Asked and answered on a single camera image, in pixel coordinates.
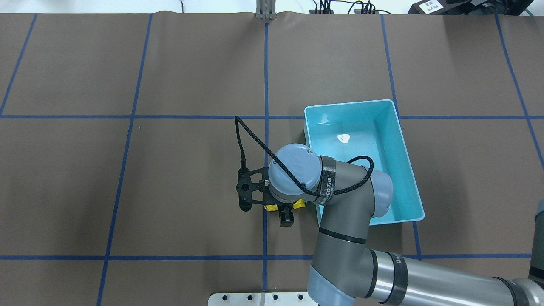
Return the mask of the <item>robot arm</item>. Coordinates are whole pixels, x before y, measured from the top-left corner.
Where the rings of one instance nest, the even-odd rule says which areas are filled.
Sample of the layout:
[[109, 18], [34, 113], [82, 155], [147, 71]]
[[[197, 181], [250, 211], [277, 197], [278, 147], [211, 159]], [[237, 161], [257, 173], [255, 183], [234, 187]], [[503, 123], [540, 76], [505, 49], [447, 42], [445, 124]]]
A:
[[352, 306], [356, 298], [383, 306], [542, 306], [543, 203], [534, 217], [527, 278], [485, 277], [367, 247], [372, 217], [393, 199], [389, 175], [369, 166], [319, 156], [302, 144], [269, 153], [269, 188], [282, 204], [322, 205], [307, 293], [320, 306]]

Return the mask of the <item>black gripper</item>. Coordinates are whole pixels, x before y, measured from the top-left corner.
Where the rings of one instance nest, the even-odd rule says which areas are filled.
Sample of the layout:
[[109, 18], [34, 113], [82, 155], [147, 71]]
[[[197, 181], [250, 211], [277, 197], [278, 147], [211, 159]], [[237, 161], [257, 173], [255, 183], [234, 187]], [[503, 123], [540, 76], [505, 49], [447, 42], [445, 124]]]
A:
[[297, 202], [299, 199], [283, 200], [273, 198], [273, 200], [274, 204], [278, 205], [280, 227], [291, 227], [294, 224], [293, 203]]

